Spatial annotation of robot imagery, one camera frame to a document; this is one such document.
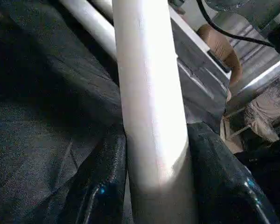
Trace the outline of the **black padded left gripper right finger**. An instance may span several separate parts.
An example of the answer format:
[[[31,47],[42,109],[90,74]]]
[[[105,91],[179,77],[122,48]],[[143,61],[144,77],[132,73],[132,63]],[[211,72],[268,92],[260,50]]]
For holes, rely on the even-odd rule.
[[[279,224],[249,170],[205,123],[187,125],[198,217],[202,224]]]

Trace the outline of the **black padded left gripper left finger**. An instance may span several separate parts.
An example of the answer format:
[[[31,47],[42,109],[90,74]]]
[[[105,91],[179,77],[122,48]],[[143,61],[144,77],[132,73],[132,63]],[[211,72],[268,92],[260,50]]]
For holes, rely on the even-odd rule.
[[[126,135],[113,125],[79,167],[57,222],[120,224],[125,184]]]

